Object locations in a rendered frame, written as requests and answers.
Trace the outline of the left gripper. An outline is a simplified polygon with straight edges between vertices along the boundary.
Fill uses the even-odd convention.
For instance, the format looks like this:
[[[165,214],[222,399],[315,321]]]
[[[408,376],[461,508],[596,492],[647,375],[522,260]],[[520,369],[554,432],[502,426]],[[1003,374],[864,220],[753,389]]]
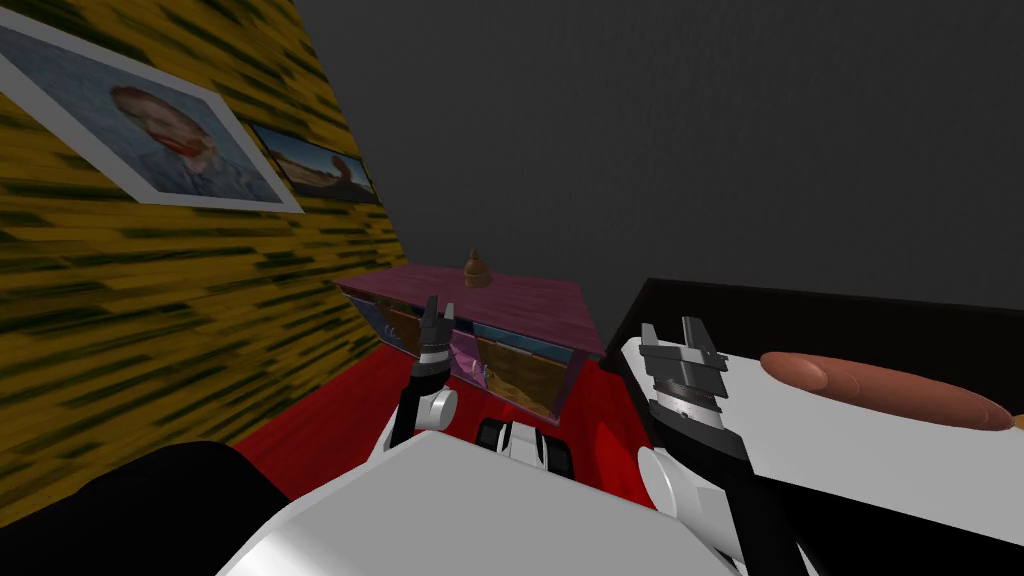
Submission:
[[[419,356],[450,353],[454,318],[455,303],[446,303],[443,316],[438,316],[438,296],[428,297],[419,321]]]

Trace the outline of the long reddish brown cushion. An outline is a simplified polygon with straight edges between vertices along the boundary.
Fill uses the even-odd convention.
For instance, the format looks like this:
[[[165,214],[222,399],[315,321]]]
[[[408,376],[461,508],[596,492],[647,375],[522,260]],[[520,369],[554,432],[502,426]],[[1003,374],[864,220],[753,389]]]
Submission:
[[[1015,418],[995,402],[915,374],[777,351],[762,355],[759,363],[768,375],[791,387],[892,416],[980,431],[1015,426]]]

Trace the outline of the dark framed landscape painting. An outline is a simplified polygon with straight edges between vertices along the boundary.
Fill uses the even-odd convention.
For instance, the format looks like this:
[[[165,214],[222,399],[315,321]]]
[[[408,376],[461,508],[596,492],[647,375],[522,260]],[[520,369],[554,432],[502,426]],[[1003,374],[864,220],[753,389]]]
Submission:
[[[381,205],[365,165],[355,156],[251,123],[265,151],[297,195]]]

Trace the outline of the black bed with white mattress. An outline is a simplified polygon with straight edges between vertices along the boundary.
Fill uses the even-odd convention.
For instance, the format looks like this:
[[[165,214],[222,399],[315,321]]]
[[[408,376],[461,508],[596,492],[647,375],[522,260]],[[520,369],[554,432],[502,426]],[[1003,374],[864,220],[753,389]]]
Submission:
[[[608,346],[633,394],[643,324],[668,342],[700,319],[728,359],[724,423],[773,483],[820,576],[1024,576],[1024,429],[939,422],[966,403],[902,390],[901,412],[772,378],[770,352],[959,386],[1024,416],[1024,312],[648,279]]]

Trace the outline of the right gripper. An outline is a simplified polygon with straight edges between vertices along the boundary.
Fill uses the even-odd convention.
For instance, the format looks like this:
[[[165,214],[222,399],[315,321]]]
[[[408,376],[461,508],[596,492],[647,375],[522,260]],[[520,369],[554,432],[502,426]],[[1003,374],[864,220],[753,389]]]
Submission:
[[[722,376],[728,370],[727,358],[718,354],[700,319],[685,316],[681,321],[685,346],[659,345],[655,327],[641,325],[641,357],[654,389],[679,397],[694,392],[727,398]]]

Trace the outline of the white framed portrait painting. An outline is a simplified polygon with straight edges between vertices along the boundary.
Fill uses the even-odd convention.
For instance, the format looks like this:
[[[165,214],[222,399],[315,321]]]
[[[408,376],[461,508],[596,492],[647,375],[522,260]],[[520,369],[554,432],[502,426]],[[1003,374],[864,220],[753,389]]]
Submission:
[[[0,93],[139,203],[300,209],[219,94],[4,7]]]

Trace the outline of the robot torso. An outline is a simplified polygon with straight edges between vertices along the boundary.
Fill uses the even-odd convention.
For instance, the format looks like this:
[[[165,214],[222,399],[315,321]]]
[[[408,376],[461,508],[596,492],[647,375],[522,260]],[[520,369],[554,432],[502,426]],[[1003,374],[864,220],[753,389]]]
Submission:
[[[666,515],[441,431],[300,497],[217,576],[739,576]]]

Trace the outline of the purple cabinet with brown ornament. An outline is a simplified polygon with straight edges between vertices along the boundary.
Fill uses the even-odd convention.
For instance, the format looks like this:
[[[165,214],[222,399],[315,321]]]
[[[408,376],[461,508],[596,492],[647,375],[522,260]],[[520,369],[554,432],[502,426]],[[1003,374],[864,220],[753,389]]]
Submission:
[[[403,265],[338,280],[379,339],[421,354],[420,319],[454,305],[452,376],[558,425],[587,360],[603,346],[580,288],[570,282],[493,273],[476,255],[462,269]]]

